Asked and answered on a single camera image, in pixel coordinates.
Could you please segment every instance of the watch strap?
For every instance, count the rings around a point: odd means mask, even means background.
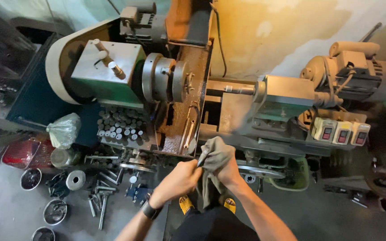
[[[146,201],[141,208],[142,213],[144,213],[144,215],[151,220],[155,220],[158,217],[160,211],[162,211],[162,209],[163,208],[158,208],[158,209],[152,208],[150,204],[148,204],[148,201]]]

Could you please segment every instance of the gray floor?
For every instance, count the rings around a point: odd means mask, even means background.
[[[21,170],[0,165],[0,240],[29,240],[32,233],[45,226],[42,212],[51,200],[45,188],[23,191],[19,186]],[[124,182],[120,190],[128,186]],[[251,186],[256,189],[257,183]],[[352,203],[344,195],[325,193],[322,183],[311,184],[304,192],[277,190],[265,185],[260,197],[292,229],[299,240],[386,240],[386,214],[372,212]],[[77,191],[67,198],[71,216],[65,224],[53,229],[62,241],[113,240],[138,211],[123,192],[110,197],[105,230],[99,231],[99,218],[92,218],[87,193]],[[251,226],[245,211],[237,202],[236,215]],[[183,215],[173,202],[158,217],[147,240],[162,240],[167,230],[176,228]]]

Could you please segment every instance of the hand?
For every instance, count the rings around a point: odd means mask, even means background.
[[[152,208],[160,208],[168,200],[190,193],[196,187],[202,174],[202,167],[196,168],[197,160],[179,162],[163,181],[154,189],[149,200]]]
[[[226,165],[220,167],[214,172],[214,175],[223,183],[229,190],[237,184],[239,180],[242,180],[239,174],[238,164],[236,164],[235,155],[227,162]]]

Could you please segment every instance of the plastic bag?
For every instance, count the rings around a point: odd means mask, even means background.
[[[50,134],[51,144],[54,147],[66,150],[76,140],[81,127],[80,117],[76,113],[70,113],[49,124],[46,131]]]

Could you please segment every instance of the gray rag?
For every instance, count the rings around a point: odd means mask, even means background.
[[[203,208],[211,204],[211,200],[216,195],[224,195],[227,188],[214,176],[213,172],[226,165],[235,156],[235,148],[226,145],[221,137],[217,136],[209,139],[205,145],[201,146],[202,151],[209,150],[209,154],[204,161],[202,178],[197,183],[197,191],[203,198]]]

